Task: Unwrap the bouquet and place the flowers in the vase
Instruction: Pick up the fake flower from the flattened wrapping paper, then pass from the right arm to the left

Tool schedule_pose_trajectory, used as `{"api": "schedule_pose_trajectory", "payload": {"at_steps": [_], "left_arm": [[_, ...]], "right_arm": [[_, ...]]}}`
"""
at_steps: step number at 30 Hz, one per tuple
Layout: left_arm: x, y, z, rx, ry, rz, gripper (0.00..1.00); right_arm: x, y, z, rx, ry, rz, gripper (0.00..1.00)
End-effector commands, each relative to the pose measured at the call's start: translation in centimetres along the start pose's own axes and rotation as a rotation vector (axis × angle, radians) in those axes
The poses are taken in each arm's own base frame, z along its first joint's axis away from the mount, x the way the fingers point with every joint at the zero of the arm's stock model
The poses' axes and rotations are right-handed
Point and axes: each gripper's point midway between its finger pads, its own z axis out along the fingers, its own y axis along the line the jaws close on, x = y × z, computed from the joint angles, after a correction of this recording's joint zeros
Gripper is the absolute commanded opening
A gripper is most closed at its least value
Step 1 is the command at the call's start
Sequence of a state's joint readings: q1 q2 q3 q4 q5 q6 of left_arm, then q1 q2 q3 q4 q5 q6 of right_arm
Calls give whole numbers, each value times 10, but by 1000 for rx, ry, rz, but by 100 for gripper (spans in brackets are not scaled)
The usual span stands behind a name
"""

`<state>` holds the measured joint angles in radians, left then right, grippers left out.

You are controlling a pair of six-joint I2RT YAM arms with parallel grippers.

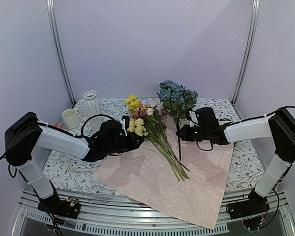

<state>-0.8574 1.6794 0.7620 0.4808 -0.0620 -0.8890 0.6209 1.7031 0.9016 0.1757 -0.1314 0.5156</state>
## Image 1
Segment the pink flower bouquet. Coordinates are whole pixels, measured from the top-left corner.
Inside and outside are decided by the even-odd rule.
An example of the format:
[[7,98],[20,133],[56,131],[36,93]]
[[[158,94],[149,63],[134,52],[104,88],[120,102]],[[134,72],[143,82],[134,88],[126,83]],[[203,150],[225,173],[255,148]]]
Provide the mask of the pink flower bouquet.
[[189,179],[189,171],[175,155],[166,135],[164,112],[154,102],[143,104],[137,96],[130,95],[124,102],[130,114],[127,132],[145,138],[165,157],[178,181]]

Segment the blue flower bunch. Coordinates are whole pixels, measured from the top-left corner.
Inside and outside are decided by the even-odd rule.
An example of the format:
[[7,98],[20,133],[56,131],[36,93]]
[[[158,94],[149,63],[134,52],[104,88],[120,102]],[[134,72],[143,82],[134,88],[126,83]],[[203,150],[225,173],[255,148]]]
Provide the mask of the blue flower bunch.
[[176,82],[166,80],[159,84],[157,95],[162,105],[161,115],[172,117],[179,131],[181,120],[186,119],[187,112],[195,107],[198,93]]

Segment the pink wrapping paper sheet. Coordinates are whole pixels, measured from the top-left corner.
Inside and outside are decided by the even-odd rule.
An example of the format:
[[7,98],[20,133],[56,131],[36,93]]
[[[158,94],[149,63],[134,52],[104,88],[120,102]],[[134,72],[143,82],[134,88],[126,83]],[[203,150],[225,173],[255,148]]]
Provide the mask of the pink wrapping paper sheet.
[[214,229],[234,146],[178,141],[173,120],[167,118],[165,123],[168,141],[187,167],[187,180],[178,181],[165,157],[148,141],[137,150],[107,157],[95,178],[163,214]]

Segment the cream printed ribbon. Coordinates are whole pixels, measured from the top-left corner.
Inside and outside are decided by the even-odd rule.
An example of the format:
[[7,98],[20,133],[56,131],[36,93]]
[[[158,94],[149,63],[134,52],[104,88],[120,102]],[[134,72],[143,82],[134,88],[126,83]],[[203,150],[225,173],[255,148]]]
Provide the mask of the cream printed ribbon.
[[99,166],[91,166],[90,168],[77,168],[70,165],[71,159],[66,154],[59,155],[59,164],[61,165],[62,174],[66,174],[68,171],[74,174],[84,174],[96,172]]

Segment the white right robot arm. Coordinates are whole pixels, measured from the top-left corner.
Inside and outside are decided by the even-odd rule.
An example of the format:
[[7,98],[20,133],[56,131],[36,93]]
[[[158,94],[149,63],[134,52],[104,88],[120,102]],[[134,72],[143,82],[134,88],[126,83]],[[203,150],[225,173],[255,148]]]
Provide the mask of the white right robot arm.
[[189,111],[189,124],[177,124],[177,137],[182,141],[209,141],[211,145],[228,145],[251,140],[266,170],[244,204],[248,214],[255,214],[263,199],[284,179],[295,162],[295,118],[291,106],[284,106],[268,114],[239,121],[219,123],[213,108]]

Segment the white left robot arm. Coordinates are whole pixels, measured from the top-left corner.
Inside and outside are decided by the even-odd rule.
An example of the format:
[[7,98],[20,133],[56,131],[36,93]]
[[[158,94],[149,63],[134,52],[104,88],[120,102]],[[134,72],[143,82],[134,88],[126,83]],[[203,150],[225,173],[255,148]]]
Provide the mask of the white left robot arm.
[[136,150],[145,140],[143,136],[127,131],[130,125],[128,116],[120,120],[111,116],[106,118],[99,130],[88,137],[84,129],[79,135],[73,135],[40,121],[36,113],[28,112],[6,130],[2,158],[15,167],[38,196],[44,199],[46,208],[52,213],[60,213],[63,202],[55,196],[54,187],[33,160],[32,153],[36,149],[54,150],[93,163],[107,156]]

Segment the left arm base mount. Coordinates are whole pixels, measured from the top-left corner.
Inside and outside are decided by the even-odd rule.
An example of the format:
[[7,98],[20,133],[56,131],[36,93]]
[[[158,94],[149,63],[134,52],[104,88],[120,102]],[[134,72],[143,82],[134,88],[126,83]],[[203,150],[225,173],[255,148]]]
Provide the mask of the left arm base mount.
[[72,219],[78,218],[80,209],[79,200],[74,197],[68,197],[62,200],[57,196],[51,196],[47,199],[40,200],[38,204],[38,210],[40,211]]

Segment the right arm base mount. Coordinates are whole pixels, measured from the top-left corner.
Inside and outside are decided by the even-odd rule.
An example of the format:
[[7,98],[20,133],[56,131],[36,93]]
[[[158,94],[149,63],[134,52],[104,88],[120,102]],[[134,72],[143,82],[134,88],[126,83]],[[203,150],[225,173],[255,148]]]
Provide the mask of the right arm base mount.
[[228,203],[226,212],[231,219],[243,218],[270,210],[267,197],[261,197],[253,188],[248,195],[248,199],[241,202]]

